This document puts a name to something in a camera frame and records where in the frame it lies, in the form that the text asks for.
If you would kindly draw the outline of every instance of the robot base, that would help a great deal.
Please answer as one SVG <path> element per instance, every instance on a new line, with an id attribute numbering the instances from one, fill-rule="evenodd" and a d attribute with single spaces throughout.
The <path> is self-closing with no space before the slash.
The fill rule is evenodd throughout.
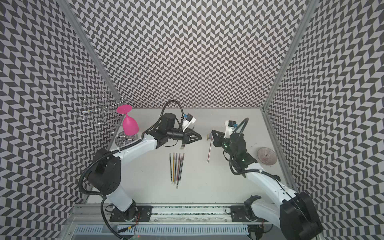
<path id="1" fill-rule="evenodd" d="M 136 206 L 132 205 L 125 211 L 120 211 L 117 207 L 112 210 L 110 222 L 135 222 L 136 217 L 140 214 L 139 222 L 149 222 L 152 214 L 152 206 Z"/>

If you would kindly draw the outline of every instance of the black and white patterned backdrop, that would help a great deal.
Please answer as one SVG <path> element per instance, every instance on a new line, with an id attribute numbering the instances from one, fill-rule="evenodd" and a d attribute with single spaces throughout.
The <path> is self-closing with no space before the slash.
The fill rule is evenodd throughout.
<path id="1" fill-rule="evenodd" d="M 54 238 L 112 128 L 75 118 L 106 86 L 53 0 L 0 2 L 0 89 L 1 239 Z"/>
<path id="2" fill-rule="evenodd" d="M 383 9 L 320 1 L 268 109 L 328 239 L 384 239 Z"/>
<path id="3" fill-rule="evenodd" d="M 308 0 L 69 0 L 134 107 L 262 106 Z"/>

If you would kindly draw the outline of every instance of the white table surface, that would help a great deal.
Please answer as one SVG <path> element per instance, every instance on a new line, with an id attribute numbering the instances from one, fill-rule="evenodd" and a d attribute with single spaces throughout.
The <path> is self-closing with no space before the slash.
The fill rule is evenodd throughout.
<path id="1" fill-rule="evenodd" d="M 176 114 L 178 118 L 181 115 L 179 109 L 167 109 L 167 112 Z M 160 109 L 134 109 L 129 116 L 137 121 L 140 136 L 142 131 L 156 122 L 160 113 Z M 254 158 L 257 159 L 257 150 L 262 147 L 274 150 L 260 109 L 185 109 L 184 113 L 190 113 L 197 119 L 190 127 L 195 126 L 194 130 L 202 135 L 202 140 L 187 144 L 183 150 L 180 150 L 179 141 L 174 147 L 162 146 L 133 160 L 122 169 L 121 175 L 121 184 L 130 196 L 141 204 L 235 204 L 243 203 L 255 194 L 271 202 L 255 183 L 231 173 L 222 148 L 212 145 L 207 163 L 210 144 L 207 134 L 213 129 L 224 132 L 225 120 L 235 120 L 239 124 L 244 118 L 249 118 L 244 139 L 247 151 Z M 174 140 L 169 140 L 165 145 L 174 143 Z M 174 152 L 185 153 L 178 189 L 170 183 L 169 153 Z M 272 166 L 262 166 L 267 172 L 278 175 L 281 182 L 286 184 L 278 162 Z M 100 202 L 101 197 L 96 195 L 87 200 L 87 203 Z"/>

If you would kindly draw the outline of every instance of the metal frame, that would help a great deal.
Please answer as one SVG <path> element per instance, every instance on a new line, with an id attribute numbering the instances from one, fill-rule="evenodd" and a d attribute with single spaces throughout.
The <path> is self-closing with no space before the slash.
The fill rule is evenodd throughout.
<path id="1" fill-rule="evenodd" d="M 255 222 L 232 222 L 230 215 L 231 205 L 242 204 L 151 204 L 154 208 L 149 222 L 141 222 L 141 227 L 167 226 L 177 228 L 180 225 L 194 227 L 198 226 L 223 226 L 223 227 L 242 227 L 246 225 L 259 225 L 261 221 Z M 109 212 L 105 212 L 106 218 L 110 217 Z M 89 227 L 104 226 L 105 223 L 100 213 L 100 204 L 76 204 L 69 218 L 65 221 L 64 227 L 58 236 L 59 240 L 69 240 L 76 233 L 76 228 L 88 225 Z M 112 227 L 120 229 L 127 224 L 111 224 Z M 167 235 L 169 232 L 159 233 L 157 235 Z M 180 233 L 176 235 L 193 235 L 193 233 Z"/>
<path id="2" fill-rule="evenodd" d="M 119 134 L 118 131 L 119 131 L 120 126 L 122 125 L 122 122 L 123 122 L 123 121 L 124 121 L 124 118 L 121 118 L 120 121 L 119 121 L 119 123 L 118 123 L 118 126 L 116 126 L 116 129 L 115 129 L 115 131 L 114 131 L 114 132 L 116 133 L 116 135 Z M 116 137 L 113 137 L 113 138 L 112 138 L 112 140 L 108 143 L 108 147 L 107 147 L 106 150 L 109 151 L 109 150 L 111 149 L 113 143 L 115 142 L 115 139 L 116 139 Z"/>
<path id="3" fill-rule="evenodd" d="M 80 39 L 80 42 L 84 46 L 85 50 L 88 52 L 89 57 L 92 59 L 93 63 L 96 65 L 97 70 L 99 71 L 101 77 L 104 79 L 105 83 L 109 87 L 109 91 L 113 94 L 113 96 L 116 98 L 116 100 L 120 99 L 120 94 L 116 90 L 111 78 L 109 77 L 107 71 L 104 68 L 104 65 L 101 63 L 99 57 L 96 54 L 96 51 L 94 50 L 90 40 L 88 39 L 87 35 L 85 34 L 82 26 L 80 25 L 77 17 L 72 11 L 72 8 L 70 4 L 68 3 L 68 0 L 57 0 L 56 1 L 61 10 L 63 11 L 65 18 L 70 23 L 71 27 L 77 34 L 78 38 Z"/>
<path id="4" fill-rule="evenodd" d="M 293 179 L 291 170 L 288 166 L 288 161 L 284 155 L 283 149 L 279 143 L 279 140 L 278 140 L 278 138 L 275 134 L 275 131 L 273 130 L 272 124 L 269 120 L 269 116 L 263 110 L 262 110 L 262 115 L 263 115 L 263 119 L 264 119 L 266 128 L 267 128 L 268 133 L 269 133 L 269 137 L 271 138 L 273 148 L 275 149 L 276 156 L 277 156 L 278 162 L 280 164 L 280 168 L 283 172 L 286 184 L 289 188 L 295 190 L 296 192 L 299 192 L 297 185 Z"/>
<path id="5" fill-rule="evenodd" d="M 273 147 L 275 149 L 276 155 L 279 159 L 279 164 L 282 169 L 284 178 L 287 182 L 287 186 L 298 190 L 294 182 L 293 176 L 289 169 L 287 160 L 285 158 L 284 152 L 279 144 L 278 138 L 273 130 L 269 116 L 266 113 L 270 103 L 272 102 L 277 89 L 281 83 L 281 80 L 292 60 L 292 57 L 301 41 L 301 38 L 307 28 L 310 19 L 312 18 L 316 6 L 319 0 L 309 0 L 307 9 L 303 15 L 302 20 L 299 23 L 299 27 L 294 35 L 294 38 L 289 46 L 286 56 L 284 57 L 283 63 L 279 69 L 278 75 L 276 76 L 275 81 L 273 82 L 272 88 L 269 92 L 269 95 L 266 98 L 264 106 L 261 108 L 263 119 L 267 127 L 268 133 L 272 140 Z M 80 42 L 85 47 L 90 58 L 96 65 L 96 68 L 100 72 L 100 75 L 104 79 L 105 83 L 109 87 L 110 92 L 115 96 L 116 100 L 120 99 L 120 94 L 116 90 L 112 80 L 110 79 L 106 69 L 104 68 L 102 62 L 100 61 L 98 55 L 96 54 L 90 40 L 86 36 L 82 26 L 80 25 L 77 17 L 73 13 L 67 0 L 57 0 L 58 5 L 65 14 L 66 19 L 71 24 L 75 33 L 78 35 Z M 114 139 L 110 142 L 108 148 L 111 147 Z M 233 223 L 229 214 L 225 211 L 230 205 L 236 204 L 152 204 L 154 207 L 152 210 L 152 215 L 148 223 L 140 223 L 141 226 L 145 225 L 168 225 L 168 226 L 177 226 L 180 224 L 183 225 L 249 225 L 249 224 L 261 224 L 261 222 L 243 222 L 243 223 Z M 110 213 L 105 212 L 107 218 L 109 218 Z M 76 230 L 78 225 L 92 224 L 92 225 L 102 225 L 104 226 L 104 221 L 100 213 L 99 204 L 76 204 L 71 212 L 70 217 L 66 220 L 64 227 L 59 235 L 60 240 L 69 240 L 72 238 L 73 233 Z"/>
<path id="6" fill-rule="evenodd" d="M 271 104 L 273 98 L 275 97 L 275 94 L 277 92 L 277 89 L 280 86 L 281 80 L 283 79 L 283 76 L 291 63 L 293 54 L 295 53 L 296 49 L 298 48 L 301 38 L 303 37 L 303 34 L 308 26 L 308 23 L 311 21 L 311 18 L 314 14 L 314 11 L 316 10 L 316 7 L 319 3 L 319 0 L 309 0 L 309 3 L 307 5 L 307 8 L 304 12 L 303 18 L 301 19 L 299 23 L 299 27 L 297 28 L 297 31 L 295 32 L 295 35 L 293 37 L 293 40 L 288 48 L 287 54 L 284 57 L 283 63 L 281 64 L 281 67 L 279 69 L 279 72 L 276 76 L 276 79 L 273 81 L 273 85 L 271 87 L 271 90 L 269 91 L 269 94 L 265 100 L 263 110 L 266 111 Z"/>

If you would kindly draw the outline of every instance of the black bracket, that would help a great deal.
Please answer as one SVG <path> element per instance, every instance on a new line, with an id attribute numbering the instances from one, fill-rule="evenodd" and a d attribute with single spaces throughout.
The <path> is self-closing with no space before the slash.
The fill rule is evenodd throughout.
<path id="1" fill-rule="evenodd" d="M 136 207 L 137 207 L 137 212 L 140 213 L 139 222 L 149 222 L 153 207 L 152 206 L 136 206 Z M 109 221 L 110 222 L 127 222 L 122 217 L 120 217 L 118 211 L 119 210 L 116 207 L 113 208 Z"/>
<path id="2" fill-rule="evenodd" d="M 242 205 L 232 205 L 229 206 L 231 209 L 231 218 L 232 222 L 256 222 L 250 221 L 245 214 L 244 206 Z"/>
<path id="3" fill-rule="evenodd" d="M 261 239 L 264 235 L 264 227 L 261 225 L 248 225 L 248 238 L 252 240 Z"/>
<path id="4" fill-rule="evenodd" d="M 247 200 L 244 201 L 244 212 L 245 212 L 245 216 L 247 217 L 248 220 L 251 220 L 251 221 L 257 220 L 257 217 L 253 213 L 251 205 L 254 201 L 261 199 L 261 198 L 262 197 L 258 196 L 258 195 L 254 195 L 254 196 L 251 195 L 250 198 L 248 198 Z"/>

